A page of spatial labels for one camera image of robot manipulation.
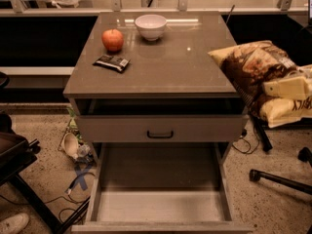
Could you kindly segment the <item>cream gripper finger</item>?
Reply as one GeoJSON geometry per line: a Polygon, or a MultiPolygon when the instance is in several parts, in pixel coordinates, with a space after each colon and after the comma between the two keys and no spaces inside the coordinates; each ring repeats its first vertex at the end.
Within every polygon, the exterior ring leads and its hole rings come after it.
{"type": "Polygon", "coordinates": [[[263,91],[271,97],[306,100],[312,96],[312,79],[290,76],[264,82],[263,91]]]}

